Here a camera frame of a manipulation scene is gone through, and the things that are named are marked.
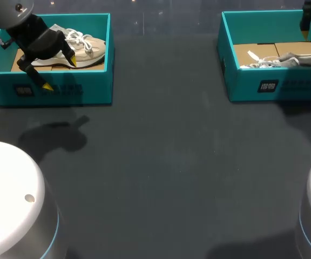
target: open shoe box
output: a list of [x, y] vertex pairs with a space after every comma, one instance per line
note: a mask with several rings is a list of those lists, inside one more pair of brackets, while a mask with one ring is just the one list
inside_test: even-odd
[[248, 50], [260, 58], [286, 52], [309, 54], [311, 25], [310, 42], [303, 42], [302, 14], [302, 10], [222, 13], [217, 49], [231, 101], [311, 100], [311, 67], [240, 68], [255, 63]]
[[[75, 28], [106, 41], [104, 64], [91, 69], [39, 69], [52, 86], [49, 91], [36, 86], [24, 72], [11, 71], [18, 46], [0, 46], [0, 106], [67, 106], [110, 104], [113, 89], [114, 41], [109, 13], [39, 15], [47, 26], [54, 23]], [[8, 40], [6, 31], [0, 37]]]

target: robotic arm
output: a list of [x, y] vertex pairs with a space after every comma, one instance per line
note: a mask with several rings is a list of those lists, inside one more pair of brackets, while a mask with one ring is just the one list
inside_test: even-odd
[[305, 0], [303, 5], [303, 16], [300, 23], [300, 29], [304, 38], [307, 40], [311, 22], [311, 0]]
[[75, 52], [65, 41], [61, 31], [50, 30], [44, 21], [32, 14], [33, 0], [0, 0], [0, 29], [10, 35], [8, 42], [0, 39], [0, 45], [6, 49], [15, 42], [24, 55], [17, 62], [20, 69], [27, 73], [39, 87], [52, 91], [32, 66], [35, 59], [49, 59], [62, 51], [68, 62], [76, 66]]

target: beige sneaker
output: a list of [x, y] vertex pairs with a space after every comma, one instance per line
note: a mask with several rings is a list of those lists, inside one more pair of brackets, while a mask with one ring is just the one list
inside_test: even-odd
[[32, 62], [33, 66], [67, 66], [72, 69], [83, 69], [94, 66], [103, 61], [105, 57], [105, 41], [93, 38], [91, 35], [83, 35], [82, 32], [65, 29], [57, 24], [50, 27], [54, 31], [62, 31], [69, 47], [75, 51], [76, 67], [69, 64], [60, 51], [56, 56], [47, 60], [37, 59]]

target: table surface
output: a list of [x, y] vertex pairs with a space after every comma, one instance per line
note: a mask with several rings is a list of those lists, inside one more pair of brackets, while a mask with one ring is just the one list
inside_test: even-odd
[[297, 258], [311, 104], [230, 103], [215, 45], [222, 10], [301, 5], [35, 1], [36, 13], [110, 12], [115, 33], [111, 106], [0, 108], [0, 141], [52, 187], [67, 259]]

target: white sneaker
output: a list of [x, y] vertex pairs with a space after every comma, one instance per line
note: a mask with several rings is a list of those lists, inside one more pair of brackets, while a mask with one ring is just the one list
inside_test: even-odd
[[105, 57], [105, 41], [93, 38], [91, 35], [65, 29], [57, 24], [50, 27], [54, 31], [62, 31], [69, 47], [75, 51], [76, 67], [69, 64], [60, 51], [56, 56], [47, 60], [37, 59], [32, 62], [33, 66], [67, 66], [72, 69], [83, 69], [100, 63]]
[[296, 55], [294, 53], [286, 53], [276, 59], [274, 57], [266, 57], [260, 59], [252, 51], [248, 51], [248, 54], [257, 61], [255, 64], [240, 66], [241, 69], [254, 69], [254, 68], [271, 68], [271, 67], [297, 67], [306, 66], [311, 67], [311, 54]]

